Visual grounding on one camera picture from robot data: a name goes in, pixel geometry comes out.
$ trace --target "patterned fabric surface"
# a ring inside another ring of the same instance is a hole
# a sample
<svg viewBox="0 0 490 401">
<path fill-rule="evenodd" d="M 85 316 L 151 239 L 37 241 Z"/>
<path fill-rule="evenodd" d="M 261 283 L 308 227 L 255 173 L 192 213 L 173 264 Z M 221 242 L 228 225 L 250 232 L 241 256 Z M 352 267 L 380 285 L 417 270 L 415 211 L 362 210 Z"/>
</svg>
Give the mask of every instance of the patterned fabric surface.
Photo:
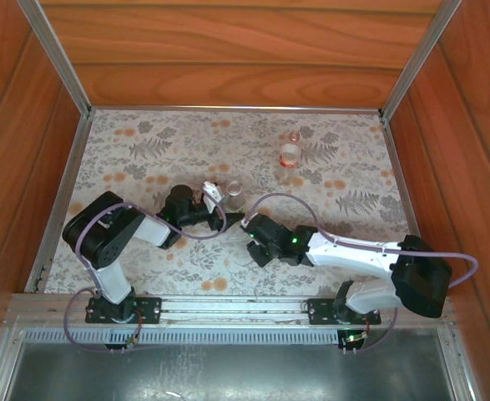
<svg viewBox="0 0 490 401">
<path fill-rule="evenodd" d="M 303 144 L 298 177 L 279 186 L 280 144 L 294 129 Z M 198 195 L 205 180 L 239 180 L 245 211 L 264 194 L 297 195 L 337 235 L 396 241 L 408 232 L 375 115 L 100 110 L 65 221 L 106 190 L 156 212 L 173 185 L 189 185 Z M 270 198 L 259 212 L 290 229 L 312 224 L 308 212 L 287 198 Z M 211 233 L 207 225 L 186 230 Z M 121 262 L 137 293 L 151 294 L 313 296 L 335 293 L 347 279 L 370 279 L 334 266 L 272 261 L 260 268 L 246 251 L 249 241 L 238 226 L 214 240 L 182 238 L 167 251 L 133 239 Z M 91 284 L 61 240 L 46 292 L 75 292 Z"/>
</svg>

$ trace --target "metal floor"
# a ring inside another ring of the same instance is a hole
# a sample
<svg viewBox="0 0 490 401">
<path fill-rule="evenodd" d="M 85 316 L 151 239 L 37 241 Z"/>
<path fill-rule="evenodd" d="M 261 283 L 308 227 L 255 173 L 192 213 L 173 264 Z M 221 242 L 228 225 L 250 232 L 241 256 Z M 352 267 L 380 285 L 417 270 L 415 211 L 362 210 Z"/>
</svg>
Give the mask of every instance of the metal floor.
<svg viewBox="0 0 490 401">
<path fill-rule="evenodd" d="M 369 353 L 335 346 L 163 345 L 127 355 L 26 343 L 10 400 L 448 400 L 435 330 L 396 330 Z"/>
</svg>

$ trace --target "fern leaf pattern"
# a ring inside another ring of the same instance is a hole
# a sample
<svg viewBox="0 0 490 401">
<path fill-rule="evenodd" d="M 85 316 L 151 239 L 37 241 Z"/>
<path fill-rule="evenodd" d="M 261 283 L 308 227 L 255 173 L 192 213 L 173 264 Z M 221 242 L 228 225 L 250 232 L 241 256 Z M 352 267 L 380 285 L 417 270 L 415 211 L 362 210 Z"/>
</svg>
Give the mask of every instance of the fern leaf pattern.
<svg viewBox="0 0 490 401">
<path fill-rule="evenodd" d="M 308 165 L 310 163 L 331 162 L 334 160 L 339 148 L 327 144 L 307 145 L 302 149 L 302 160 Z"/>
<path fill-rule="evenodd" d="M 150 138 L 149 140 L 143 140 L 140 144 L 131 145 L 129 147 L 129 155 L 133 156 L 136 160 L 138 156 L 146 160 L 148 159 L 148 156 L 157 159 L 158 156 L 161 156 L 171 145 L 172 142 Z"/>
<path fill-rule="evenodd" d="M 376 203 L 379 200 L 380 195 L 378 194 L 372 194 L 363 190 L 349 190 L 348 194 L 336 199 L 336 204 L 339 206 L 339 211 L 344 211 L 347 216 L 348 212 L 360 216 L 361 213 L 370 215 L 376 208 Z"/>
</svg>

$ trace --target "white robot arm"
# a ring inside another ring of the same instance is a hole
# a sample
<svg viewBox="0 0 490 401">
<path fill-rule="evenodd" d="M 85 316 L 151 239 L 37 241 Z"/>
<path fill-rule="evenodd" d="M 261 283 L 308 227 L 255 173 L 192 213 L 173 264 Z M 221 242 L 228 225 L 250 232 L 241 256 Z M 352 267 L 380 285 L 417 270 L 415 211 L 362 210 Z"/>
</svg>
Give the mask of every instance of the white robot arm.
<svg viewBox="0 0 490 401">
<path fill-rule="evenodd" d="M 101 295 L 112 304 L 119 305 L 133 291 L 119 261 L 120 253 L 131 238 L 168 249 L 180 238 L 180 234 L 172 231 L 168 225 L 180 230 L 183 226 L 207 221 L 212 230 L 221 229 L 222 220 L 214 213 L 214 201 L 221 202 L 224 194 L 216 184 L 207 181 L 203 191 L 211 199 L 203 197 L 201 202 L 195 203 L 193 191 L 188 186 L 173 187 L 164 208 L 157 215 L 159 220 L 137 208 L 120 207 L 123 200 L 113 192 L 105 192 L 65 226 L 63 239 L 75 251 L 79 237 L 89 222 L 106 209 L 112 209 L 89 227 L 82 238 L 80 253 Z M 242 213 L 228 214 L 227 227 L 243 216 Z"/>
<path fill-rule="evenodd" d="M 339 266 L 378 277 L 370 282 L 345 282 L 337 293 L 340 306 L 367 314 L 386 307 L 407 307 L 425 317 L 440 317 L 452 269 L 441 258 L 409 257 L 383 250 L 432 251 L 418 236 L 406 236 L 402 242 L 370 242 L 328 234 L 329 241 L 312 226 L 293 231 L 268 216 L 256 214 L 241 228 L 250 235 L 247 246 L 259 266 L 278 258 L 290 265 Z M 337 242 L 382 249 L 365 251 L 337 245 Z"/>
</svg>

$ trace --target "small glass jar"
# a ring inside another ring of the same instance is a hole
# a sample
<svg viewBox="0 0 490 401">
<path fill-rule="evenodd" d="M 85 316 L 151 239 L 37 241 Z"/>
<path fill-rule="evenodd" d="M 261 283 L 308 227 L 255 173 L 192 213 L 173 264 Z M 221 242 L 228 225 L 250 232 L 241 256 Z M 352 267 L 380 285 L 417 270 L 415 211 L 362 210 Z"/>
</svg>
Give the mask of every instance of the small glass jar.
<svg viewBox="0 0 490 401">
<path fill-rule="evenodd" d="M 225 211 L 233 213 L 240 211 L 246 203 L 246 196 L 239 181 L 231 181 L 226 186 L 228 199 L 225 202 Z"/>
<path fill-rule="evenodd" d="M 296 177 L 296 168 L 301 161 L 302 148 L 300 146 L 301 133 L 291 131 L 289 141 L 280 147 L 279 164 L 276 169 L 275 178 L 279 185 L 289 185 L 290 181 Z"/>
</svg>

